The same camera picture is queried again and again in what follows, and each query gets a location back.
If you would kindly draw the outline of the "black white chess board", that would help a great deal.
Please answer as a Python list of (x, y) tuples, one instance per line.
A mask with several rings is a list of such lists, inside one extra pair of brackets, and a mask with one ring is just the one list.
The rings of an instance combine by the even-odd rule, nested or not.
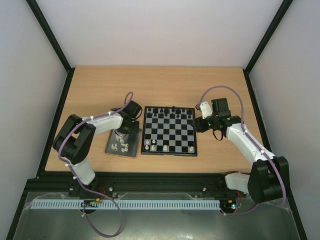
[[(175, 106), (146, 106), (143, 115), (142, 155), (173, 155), (196, 157), (197, 135), (192, 125), (195, 109)], [(146, 140), (150, 141), (145, 150)]]

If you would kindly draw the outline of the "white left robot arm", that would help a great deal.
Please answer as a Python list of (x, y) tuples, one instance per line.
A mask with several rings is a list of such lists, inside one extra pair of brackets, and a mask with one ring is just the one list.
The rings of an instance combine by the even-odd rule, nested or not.
[(142, 107), (131, 100), (121, 108), (113, 108), (97, 116), (79, 117), (72, 114), (56, 135), (52, 147), (74, 177), (87, 186), (96, 177), (88, 160), (93, 138), (110, 130), (124, 135), (137, 134), (141, 113)]

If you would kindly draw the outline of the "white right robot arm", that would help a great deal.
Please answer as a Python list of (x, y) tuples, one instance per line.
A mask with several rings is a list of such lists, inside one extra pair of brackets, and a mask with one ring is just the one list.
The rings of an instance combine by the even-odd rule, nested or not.
[(203, 101), (197, 105), (201, 116), (193, 121), (195, 130), (221, 132), (230, 140), (251, 165), (250, 174), (232, 172), (218, 183), (218, 191), (229, 196), (235, 190), (249, 194), (257, 203), (286, 200), (289, 185), (289, 163), (285, 157), (277, 157), (267, 150), (248, 130), (243, 118), (232, 115), (226, 98)]

